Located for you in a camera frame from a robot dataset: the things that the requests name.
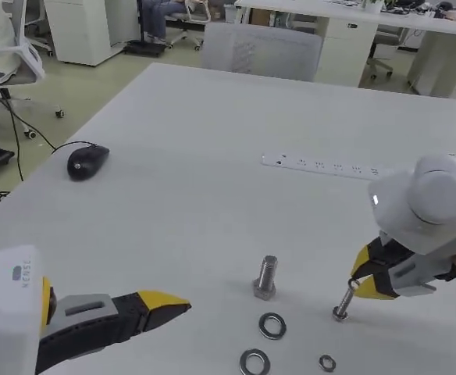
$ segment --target person's leg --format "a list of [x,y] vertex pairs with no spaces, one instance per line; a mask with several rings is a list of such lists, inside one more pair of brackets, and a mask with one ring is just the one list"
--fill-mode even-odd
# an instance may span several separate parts
[[154,36],[166,39],[166,16],[173,13],[186,13],[184,2],[161,2],[151,10]]
[[145,32],[145,37],[153,35],[153,19],[151,17],[151,11],[153,8],[160,4],[161,0],[142,0],[142,9],[143,9],[143,31]]

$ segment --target metal washer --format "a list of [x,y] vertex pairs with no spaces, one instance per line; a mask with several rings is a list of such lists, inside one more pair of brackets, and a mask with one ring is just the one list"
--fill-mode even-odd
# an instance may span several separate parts
[[[262,360],[261,373],[252,373],[247,368],[247,360],[251,357],[258,357]],[[269,358],[262,350],[248,349],[240,356],[240,371],[243,375],[268,375],[270,366]]]
[[[330,362],[330,366],[326,366],[325,361]],[[336,369],[336,361],[328,354],[324,354],[320,357],[319,365],[326,373],[333,373]]]
[[[272,334],[270,331],[266,329],[265,324],[266,320],[268,319],[276,320],[279,323],[280,331],[278,332],[278,334]],[[262,314],[259,318],[259,330],[265,338],[269,338],[270,340],[279,340],[287,332],[287,325],[285,324],[285,320],[283,320],[282,316],[278,315],[275,312],[267,312],[266,314]]]

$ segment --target white power strip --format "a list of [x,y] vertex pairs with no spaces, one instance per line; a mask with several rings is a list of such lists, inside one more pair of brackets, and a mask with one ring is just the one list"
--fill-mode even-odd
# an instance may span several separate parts
[[394,170],[375,168],[372,166],[350,165],[342,162],[328,162],[304,156],[282,153],[265,153],[261,163],[265,166],[276,166],[291,170],[304,170],[306,172],[331,174],[333,176],[359,178],[361,180],[377,180],[392,174]]

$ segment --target black mouse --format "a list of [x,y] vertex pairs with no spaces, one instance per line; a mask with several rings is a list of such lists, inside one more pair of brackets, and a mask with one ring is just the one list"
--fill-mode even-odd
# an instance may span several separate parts
[[70,178],[83,181],[93,177],[109,157],[110,150],[106,147],[91,145],[72,152],[66,164]]

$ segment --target shoe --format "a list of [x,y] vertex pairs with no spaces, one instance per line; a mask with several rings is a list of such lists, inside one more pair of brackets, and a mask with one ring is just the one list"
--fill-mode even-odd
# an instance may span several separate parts
[[169,43],[167,43],[166,39],[162,39],[161,37],[154,37],[153,38],[153,42],[156,45],[168,45],[169,44]]

